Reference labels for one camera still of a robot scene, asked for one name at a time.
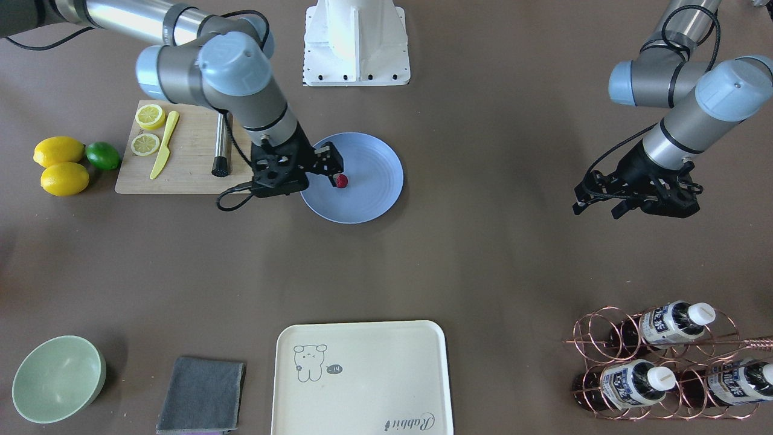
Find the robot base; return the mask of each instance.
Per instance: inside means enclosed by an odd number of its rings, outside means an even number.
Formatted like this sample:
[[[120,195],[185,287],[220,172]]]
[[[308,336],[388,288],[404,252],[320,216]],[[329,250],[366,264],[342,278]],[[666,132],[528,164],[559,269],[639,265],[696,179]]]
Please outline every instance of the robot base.
[[[304,85],[407,84],[405,11],[391,0],[327,3],[321,0],[306,11]]]

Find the yellow knife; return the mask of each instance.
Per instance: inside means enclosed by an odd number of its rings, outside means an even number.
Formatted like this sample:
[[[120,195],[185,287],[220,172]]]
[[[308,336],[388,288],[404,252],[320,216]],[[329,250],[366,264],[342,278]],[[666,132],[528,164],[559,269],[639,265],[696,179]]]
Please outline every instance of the yellow knife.
[[[169,160],[169,139],[172,137],[172,132],[175,131],[177,126],[177,120],[180,119],[180,114],[177,111],[170,111],[166,117],[166,125],[164,126],[164,138],[161,139],[161,147],[158,148],[158,155],[155,157],[155,163],[153,164],[153,170],[150,171],[150,179],[155,178],[164,169],[166,161]]]

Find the bottle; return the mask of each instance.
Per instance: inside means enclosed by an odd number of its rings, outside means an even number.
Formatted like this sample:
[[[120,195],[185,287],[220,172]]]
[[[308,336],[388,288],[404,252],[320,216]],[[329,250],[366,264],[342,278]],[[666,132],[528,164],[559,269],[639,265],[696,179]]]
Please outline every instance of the bottle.
[[[716,318],[717,313],[708,303],[691,305],[677,300],[638,317],[638,333],[631,319],[626,319],[618,325],[619,335],[615,329],[609,332],[608,346],[616,348],[621,344],[620,358],[627,358],[634,353],[636,358],[641,358],[665,348],[659,344],[683,343],[700,338],[706,325]],[[640,342],[638,351],[634,352]]]
[[[572,391],[580,406],[600,412],[655,405],[675,385],[676,376],[669,368],[656,367],[649,361],[637,359],[611,365],[601,373],[579,375],[574,379]]]
[[[706,408],[773,401],[773,365],[770,363],[746,358],[697,374],[706,377],[708,389],[695,372],[679,375],[685,406],[689,408],[703,408],[704,400]]]

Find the black cable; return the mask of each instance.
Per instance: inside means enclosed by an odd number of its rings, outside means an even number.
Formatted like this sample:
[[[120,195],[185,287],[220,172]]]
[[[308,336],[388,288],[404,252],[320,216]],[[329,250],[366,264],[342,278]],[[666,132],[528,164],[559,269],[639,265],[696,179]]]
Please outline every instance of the black cable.
[[[67,41],[69,41],[71,39],[74,39],[74,38],[78,37],[79,35],[82,35],[82,34],[88,32],[89,30],[94,30],[94,27],[86,27],[86,28],[80,29],[77,32],[74,32],[71,35],[66,36],[66,37],[56,41],[55,43],[49,44],[47,46],[26,46],[24,44],[17,43],[15,40],[13,40],[11,38],[6,37],[6,39],[11,44],[17,46],[18,48],[23,48],[24,50],[44,51],[44,50],[51,50],[52,48],[57,48],[58,46],[64,44],[65,42],[67,42]]]
[[[709,19],[711,19],[711,22],[713,23],[712,26],[714,27],[714,50],[711,53],[711,60],[709,60],[709,65],[706,68],[706,72],[709,72],[711,71],[712,68],[714,68],[714,64],[717,62],[717,54],[719,54],[720,52],[720,39],[721,39],[722,31],[720,29],[720,20],[717,18],[717,14],[711,12],[709,9],[706,9],[703,6],[698,6],[698,5],[685,5],[680,8],[676,8],[674,9],[674,12],[671,12],[669,16],[666,17],[666,20],[663,22],[663,27],[660,29],[660,37],[669,48],[672,48],[677,51],[689,51],[686,47],[677,46],[676,44],[672,43],[666,37],[666,27],[668,26],[669,22],[671,22],[671,19],[679,12],[687,9],[695,9],[703,12],[709,17]]]
[[[680,185],[684,186],[688,192],[691,194],[700,195],[703,193],[703,186],[701,186],[698,183],[694,183],[692,181],[684,180],[683,177],[686,176],[690,171],[695,169],[695,163],[693,163],[691,160],[688,160],[684,163],[684,166],[682,166],[682,169],[679,171],[678,174],[676,174],[676,182]]]
[[[248,194],[246,198],[244,198],[240,203],[234,205],[233,207],[224,207],[223,205],[220,204],[220,201],[224,197],[226,197],[227,195],[230,195],[230,194],[233,194],[233,193],[236,193],[236,192],[241,192],[241,191],[247,190],[249,188],[250,188],[250,182],[248,181],[246,183],[237,184],[234,187],[226,189],[220,195],[217,196],[217,199],[215,200],[215,205],[221,211],[234,211],[234,210],[237,210],[237,209],[241,208],[241,206],[245,205],[247,203],[247,201],[251,200],[252,197],[255,196],[255,195],[253,195],[252,193]]]
[[[618,148],[620,148],[621,146],[625,145],[626,143],[628,143],[628,142],[632,141],[633,139],[636,139],[639,136],[641,136],[641,135],[647,133],[648,131],[652,130],[656,125],[657,124],[650,125],[649,127],[647,127],[645,129],[641,130],[640,132],[636,133],[635,135],[633,135],[633,136],[627,138],[626,140],[620,142],[619,144],[611,147],[604,154],[601,154],[601,156],[598,159],[596,159],[596,161],[593,162],[593,164],[591,164],[591,167],[587,168],[587,171],[585,172],[585,177],[588,178],[588,177],[592,176],[591,172],[593,172],[593,168],[595,168],[596,165],[598,165],[600,161],[602,161],[603,159],[606,159],[607,156],[609,156],[610,154],[615,152]],[[628,196],[626,196],[626,195],[613,195],[613,194],[604,194],[602,192],[594,192],[593,190],[590,190],[590,189],[587,188],[587,186],[585,185],[585,182],[582,183],[582,188],[583,188],[583,190],[585,190],[586,194],[591,195],[592,197],[618,198],[620,200],[646,200],[647,199],[647,197],[645,197],[645,196],[635,197],[635,196],[632,196],[632,195],[628,195]]]
[[[266,45],[266,41],[268,41],[268,34],[269,34],[269,30],[271,29],[268,24],[268,18],[266,18],[266,16],[263,15],[262,13],[255,11],[253,9],[244,9],[242,11],[228,12],[227,14],[222,14],[221,16],[223,18],[229,18],[235,15],[257,15],[263,20],[263,22],[266,24],[266,34],[263,35],[259,44],[262,50],[263,47]]]

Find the blue plate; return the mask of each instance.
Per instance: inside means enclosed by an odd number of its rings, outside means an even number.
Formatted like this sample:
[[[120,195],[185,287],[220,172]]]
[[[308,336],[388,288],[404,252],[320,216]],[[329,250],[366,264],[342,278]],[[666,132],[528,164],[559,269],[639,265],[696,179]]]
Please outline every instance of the blue plate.
[[[403,166],[383,141],[365,133],[339,133],[324,138],[341,153],[349,185],[336,189],[328,177],[308,175],[303,200],[318,215],[339,224],[362,224],[386,213],[403,189]]]

